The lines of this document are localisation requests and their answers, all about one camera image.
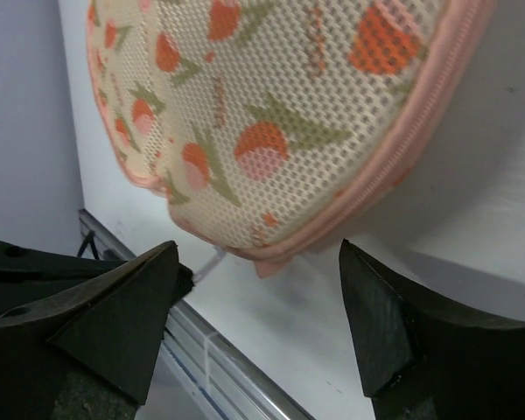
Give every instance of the pink zipper trim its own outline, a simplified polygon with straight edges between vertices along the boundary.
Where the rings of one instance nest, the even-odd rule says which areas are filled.
[[[495,9],[495,0],[450,0],[430,44],[430,55],[397,121],[345,193],[290,238],[267,248],[226,248],[255,261],[287,262],[343,221],[378,200],[419,159],[440,122]],[[195,229],[171,215],[190,233]]]

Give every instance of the black cable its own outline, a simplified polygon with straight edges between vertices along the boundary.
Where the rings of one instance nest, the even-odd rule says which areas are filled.
[[[84,238],[83,242],[80,245],[80,249],[78,249],[78,254],[76,256],[81,257],[84,255],[84,252],[86,251],[86,248],[91,248],[91,253],[94,255],[94,259],[99,260],[99,252],[97,251],[97,247],[95,246],[95,231],[90,230],[86,237]]]

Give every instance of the peach print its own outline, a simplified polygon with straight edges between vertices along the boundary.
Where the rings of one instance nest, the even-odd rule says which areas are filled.
[[[206,188],[210,182],[210,168],[204,150],[196,143],[188,143],[183,148],[183,160],[189,186],[195,191]]]
[[[144,99],[136,99],[134,101],[132,105],[132,122],[140,134],[146,135],[150,133],[155,122],[154,113]]]
[[[109,19],[105,24],[105,48],[111,48],[116,41],[116,27],[113,19]]]
[[[156,42],[156,64],[160,70],[172,73],[179,66],[180,54],[175,41],[167,32],[157,36]]]
[[[278,220],[272,215],[272,213],[266,213],[262,216],[264,224],[269,228],[273,228],[278,225]]]
[[[210,9],[208,39],[222,41],[231,37],[239,25],[240,17],[239,0],[213,0]]]
[[[151,0],[138,0],[138,6],[142,13],[147,13],[151,7]]]
[[[273,122],[260,121],[241,133],[234,156],[246,177],[262,181],[288,159],[288,145]]]
[[[86,21],[86,28],[87,33],[91,33],[94,29],[94,26],[98,25],[98,19],[97,19],[97,9],[95,8],[95,3],[91,3],[89,5],[89,8],[87,8],[87,21]]]
[[[424,49],[414,17],[398,0],[377,0],[364,12],[348,60],[371,74],[398,74]]]
[[[118,134],[119,139],[121,140],[122,144],[124,144],[126,147],[129,147],[130,146],[129,129],[124,123],[124,120],[120,117],[115,119],[115,131]]]

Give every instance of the mesh laundry bag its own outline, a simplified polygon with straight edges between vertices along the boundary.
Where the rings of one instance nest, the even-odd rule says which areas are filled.
[[[261,276],[399,184],[494,0],[94,0],[116,157]]]

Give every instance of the white wall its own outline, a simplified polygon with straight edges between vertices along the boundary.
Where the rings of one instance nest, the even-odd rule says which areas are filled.
[[[0,239],[74,254],[82,207],[55,0],[0,0]]]

